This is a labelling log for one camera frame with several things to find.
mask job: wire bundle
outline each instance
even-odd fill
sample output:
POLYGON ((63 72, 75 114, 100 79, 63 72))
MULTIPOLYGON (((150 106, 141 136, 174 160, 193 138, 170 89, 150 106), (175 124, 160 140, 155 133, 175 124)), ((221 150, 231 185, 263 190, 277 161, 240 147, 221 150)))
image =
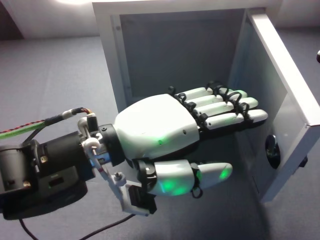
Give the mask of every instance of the wire bundle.
POLYGON ((83 107, 78 107, 78 108, 73 108, 68 111, 64 111, 63 113, 46 118, 44 120, 38 120, 38 121, 33 121, 29 122, 20 126, 17 126, 15 128, 11 128, 8 130, 0 131, 0 140, 1 139, 7 139, 11 138, 20 134, 27 133, 32 130, 38 130, 33 137, 39 133, 43 128, 50 126, 52 124, 56 124, 62 120, 68 119, 76 114, 80 113, 86 113, 86 114, 91 114, 92 111, 89 110, 88 108, 83 108, 83 107))

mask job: robotic hand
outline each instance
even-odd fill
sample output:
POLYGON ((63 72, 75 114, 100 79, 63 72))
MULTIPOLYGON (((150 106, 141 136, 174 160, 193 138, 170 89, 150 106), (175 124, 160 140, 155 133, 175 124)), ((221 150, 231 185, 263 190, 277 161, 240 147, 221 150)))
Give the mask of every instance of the robotic hand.
MULTIPOLYGON (((87 112, 78 121, 80 134, 73 132, 42 144, 30 140, 0 146, 4 218, 34 217, 76 202, 87 193, 86 181, 95 177, 92 165, 108 182, 122 210, 142 216, 157 210, 155 196, 191 192, 200 198, 203 189, 226 180, 231 164, 199 164, 184 155, 204 138, 257 127, 268 114, 254 109, 258 101, 246 92, 213 82, 179 94, 174 87, 169 89, 170 94, 129 106, 114 124, 98 126, 96 115, 87 112), (125 160, 137 170, 139 182, 126 180, 122 172, 109 173, 106 163, 116 166, 125 160)), ((60 120, 77 109, 65 111, 60 120)))

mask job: red wire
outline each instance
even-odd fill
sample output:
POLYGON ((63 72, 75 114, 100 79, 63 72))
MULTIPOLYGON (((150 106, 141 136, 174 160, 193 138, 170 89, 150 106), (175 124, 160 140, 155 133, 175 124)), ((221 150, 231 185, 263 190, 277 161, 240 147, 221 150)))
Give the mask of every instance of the red wire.
POLYGON ((37 123, 42 123, 44 120, 39 120, 39 121, 32 121, 32 122, 28 122, 24 125, 21 125, 21 126, 17 126, 15 128, 11 128, 11 129, 8 129, 8 130, 5 130, 5 131, 0 131, 0 134, 4 134, 4 133, 8 133, 8 132, 11 132, 13 130, 17 130, 17 129, 21 129, 23 127, 26 127, 26 126, 29 126, 29 125, 32 125, 32 124, 37 124, 37 123))

